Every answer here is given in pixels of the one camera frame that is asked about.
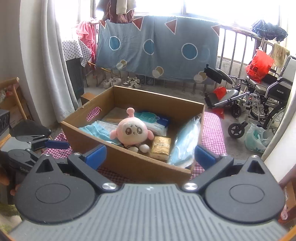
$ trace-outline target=blue gripper pad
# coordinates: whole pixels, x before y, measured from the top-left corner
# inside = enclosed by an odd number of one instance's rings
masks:
[[[209,169],[218,160],[219,156],[213,152],[207,150],[202,145],[197,145],[194,149],[195,160],[203,167],[203,169]]]
[[[92,169],[97,170],[107,157],[107,148],[105,145],[99,145],[94,149],[83,154],[84,162]]]
[[[47,140],[44,145],[47,148],[52,148],[52,149],[64,149],[67,150],[70,147],[70,144],[65,141],[53,141],[53,140]]]

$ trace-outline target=hanging towel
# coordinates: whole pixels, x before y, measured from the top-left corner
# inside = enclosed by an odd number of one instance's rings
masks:
[[[270,57],[274,60],[274,64],[279,68],[282,69],[285,63],[286,56],[290,55],[290,51],[287,50],[285,47],[274,43],[272,47],[272,51],[270,52]]]
[[[125,14],[136,7],[135,0],[117,0],[116,14]]]
[[[96,59],[96,44],[95,44],[95,33],[93,33],[90,21],[81,21],[78,26],[76,33],[78,39],[80,39],[91,51],[92,62]]]

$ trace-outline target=blue plastic bag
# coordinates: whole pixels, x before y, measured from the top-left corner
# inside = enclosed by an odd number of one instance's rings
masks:
[[[193,117],[177,134],[168,163],[174,166],[187,167],[193,163],[194,149],[201,129],[201,114]]]

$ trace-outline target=red plastic bag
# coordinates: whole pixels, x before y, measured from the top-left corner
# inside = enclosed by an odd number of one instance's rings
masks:
[[[224,86],[220,86],[214,89],[213,92],[216,94],[218,100],[221,100],[223,96],[226,95],[226,88]]]
[[[219,116],[221,119],[224,119],[224,109],[223,108],[214,108],[211,109],[212,113]]]
[[[257,49],[252,61],[247,65],[246,72],[250,79],[261,83],[261,80],[268,74],[274,60],[265,52]]]

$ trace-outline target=shoe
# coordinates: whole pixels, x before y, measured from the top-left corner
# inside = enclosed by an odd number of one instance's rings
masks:
[[[105,89],[108,89],[108,88],[111,87],[111,82],[112,82],[112,80],[113,80],[113,79],[110,78],[110,79],[104,81],[104,88],[105,88]]]
[[[139,89],[141,88],[141,85],[138,84],[136,81],[132,81],[130,86],[128,86],[128,88],[131,88],[131,89]]]
[[[137,77],[132,78],[133,81],[135,81],[138,85],[140,84],[140,80]]]
[[[114,85],[120,85],[121,84],[121,79],[120,78],[113,78],[113,80],[111,81],[111,86]]]
[[[132,79],[130,77],[128,77],[128,80],[125,81],[122,85],[125,87],[129,87],[131,85]]]

